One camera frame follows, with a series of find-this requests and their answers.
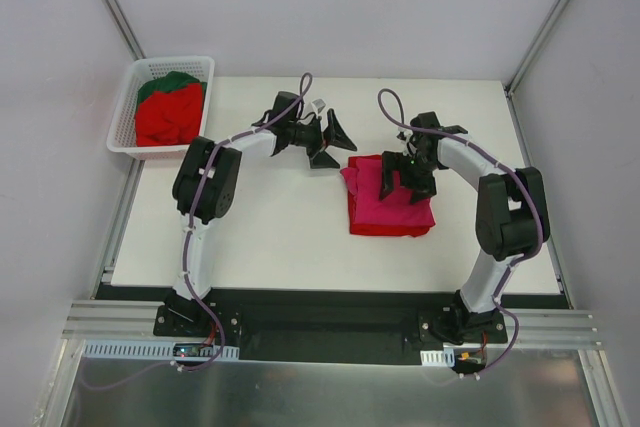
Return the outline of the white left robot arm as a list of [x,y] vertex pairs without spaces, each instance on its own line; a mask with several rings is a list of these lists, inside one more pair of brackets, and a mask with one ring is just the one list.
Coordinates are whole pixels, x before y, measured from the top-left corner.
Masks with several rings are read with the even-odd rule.
[[247,130],[221,142],[195,137],[172,187],[181,214],[181,267],[172,293],[188,301],[204,299],[212,288],[212,229],[230,210],[244,159],[267,159],[289,146],[303,149],[312,169],[337,169],[329,147],[355,152],[357,147],[322,100],[304,111],[301,94],[280,91],[271,109]]

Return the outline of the pink t shirt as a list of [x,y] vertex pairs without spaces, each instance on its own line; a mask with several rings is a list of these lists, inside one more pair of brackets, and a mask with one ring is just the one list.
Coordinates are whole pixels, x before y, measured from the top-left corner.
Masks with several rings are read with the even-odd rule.
[[420,237],[436,221],[430,201],[411,204],[412,192],[399,185],[393,173],[394,190],[380,198],[382,159],[380,155],[352,156],[340,171],[347,189],[349,232],[366,237]]

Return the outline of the white perforated plastic basket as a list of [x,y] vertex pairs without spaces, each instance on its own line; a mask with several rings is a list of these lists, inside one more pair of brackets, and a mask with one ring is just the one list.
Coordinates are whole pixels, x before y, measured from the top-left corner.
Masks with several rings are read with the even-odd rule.
[[136,143],[135,114],[137,93],[148,81],[160,78],[171,71],[189,74],[207,83],[199,134],[205,133],[213,91],[215,61],[209,56],[188,55],[139,59],[126,70],[106,141],[107,148],[141,160],[181,159],[188,144],[140,147]]

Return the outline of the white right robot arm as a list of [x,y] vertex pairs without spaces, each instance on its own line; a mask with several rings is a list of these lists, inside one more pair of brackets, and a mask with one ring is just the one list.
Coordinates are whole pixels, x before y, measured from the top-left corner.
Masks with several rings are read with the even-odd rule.
[[402,152],[381,154],[379,198],[400,186],[417,204],[437,195],[435,172],[451,170],[476,192],[475,234],[479,255],[458,292],[461,310],[449,320],[452,335],[470,342],[485,330],[482,314],[497,308],[515,267],[548,240],[550,227],[542,174],[498,161],[458,125],[442,126],[435,113],[420,114],[403,128]]

